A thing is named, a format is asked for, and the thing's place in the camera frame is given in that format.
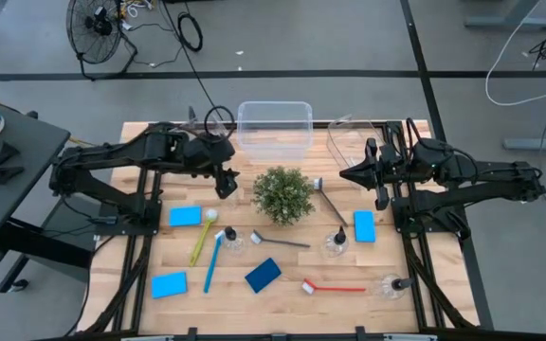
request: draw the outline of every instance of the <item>green plant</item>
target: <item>green plant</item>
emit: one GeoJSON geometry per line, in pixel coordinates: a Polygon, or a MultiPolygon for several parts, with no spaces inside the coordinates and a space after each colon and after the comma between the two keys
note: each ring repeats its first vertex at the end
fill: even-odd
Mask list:
{"type": "Polygon", "coordinates": [[[303,215],[315,211],[309,202],[313,187],[299,169],[270,168],[254,181],[252,202],[259,212],[264,212],[273,223],[291,225],[303,215]]]}

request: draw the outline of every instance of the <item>blue toothbrush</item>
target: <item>blue toothbrush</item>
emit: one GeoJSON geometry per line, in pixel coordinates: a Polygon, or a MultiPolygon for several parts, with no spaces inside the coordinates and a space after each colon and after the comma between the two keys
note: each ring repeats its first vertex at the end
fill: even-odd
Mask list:
{"type": "Polygon", "coordinates": [[[218,257],[218,250],[223,243],[223,234],[225,231],[216,233],[216,246],[214,246],[214,253],[212,254],[212,260],[209,262],[208,275],[206,276],[206,285],[204,285],[204,293],[209,291],[209,283],[212,281],[212,275],[214,275],[214,266],[216,266],[216,258],[218,257]]]}

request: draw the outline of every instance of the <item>black fan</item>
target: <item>black fan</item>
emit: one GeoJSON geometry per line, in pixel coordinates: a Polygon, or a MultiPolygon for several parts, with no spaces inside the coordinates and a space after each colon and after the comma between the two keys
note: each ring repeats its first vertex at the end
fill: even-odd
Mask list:
{"type": "Polygon", "coordinates": [[[70,0],[66,12],[66,34],[77,55],[82,74],[90,79],[83,69],[83,62],[97,64],[108,61],[123,39],[134,49],[130,60],[117,74],[100,77],[111,79],[125,73],[132,63],[137,48],[121,32],[119,0],[70,0]]]}

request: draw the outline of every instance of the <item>concrete floor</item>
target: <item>concrete floor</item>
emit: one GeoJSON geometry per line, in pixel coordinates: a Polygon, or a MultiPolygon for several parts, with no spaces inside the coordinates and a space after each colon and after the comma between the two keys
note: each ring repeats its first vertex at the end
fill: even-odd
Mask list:
{"type": "MultiPolygon", "coordinates": [[[[506,31],[462,26],[467,14],[503,12],[512,1],[410,1],[429,70],[486,70],[508,37],[506,31]]],[[[64,30],[66,2],[8,0],[0,15],[0,74],[78,73],[64,30]]],[[[204,49],[191,59],[198,70],[377,69],[416,70],[400,4],[373,0],[224,0],[191,3],[204,31],[204,49]]],[[[181,5],[170,5],[173,17],[181,5]]],[[[535,15],[546,16],[546,1],[535,15]]],[[[131,21],[163,23],[158,12],[142,10],[131,21]]],[[[158,63],[178,48],[168,32],[146,27],[129,34],[139,58],[158,63]]],[[[509,46],[500,70],[527,70],[523,51],[546,34],[524,32],[509,46]]],[[[119,69],[121,46],[94,72],[119,69]]],[[[546,69],[546,61],[540,69],[546,69]]],[[[190,71],[186,58],[131,72],[190,71]]],[[[419,79],[282,78],[204,80],[213,100],[237,108],[245,100],[304,100],[316,119],[354,114],[363,118],[429,118],[419,79]]],[[[546,99],[517,107],[489,102],[481,79],[433,80],[448,142],[481,160],[526,160],[536,153],[508,152],[505,137],[539,137],[546,99]]],[[[546,79],[492,80],[495,99],[517,100],[546,93],[546,79]]],[[[196,80],[0,81],[0,100],[96,143],[116,141],[129,120],[184,119],[192,105],[209,109],[196,80]],[[78,117],[89,117],[89,126],[78,117]]],[[[546,186],[546,154],[542,158],[546,186]]],[[[16,216],[39,224],[55,199],[42,181],[16,216]]],[[[546,332],[546,205],[494,200],[470,207],[467,216],[480,261],[495,328],[546,332]]],[[[13,257],[0,266],[0,278],[13,257]]],[[[84,283],[30,262],[22,277],[30,290],[0,295],[0,340],[53,337],[77,317],[84,283]]]]}

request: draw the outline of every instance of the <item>red brush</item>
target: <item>red brush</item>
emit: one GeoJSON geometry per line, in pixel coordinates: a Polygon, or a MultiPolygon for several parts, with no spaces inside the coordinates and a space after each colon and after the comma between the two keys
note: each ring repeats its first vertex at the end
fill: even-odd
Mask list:
{"type": "Polygon", "coordinates": [[[336,287],[318,287],[311,280],[305,278],[302,283],[302,290],[307,292],[307,294],[312,295],[316,290],[327,290],[327,291],[340,291],[340,292],[365,292],[366,288],[336,288],[336,287]]]}

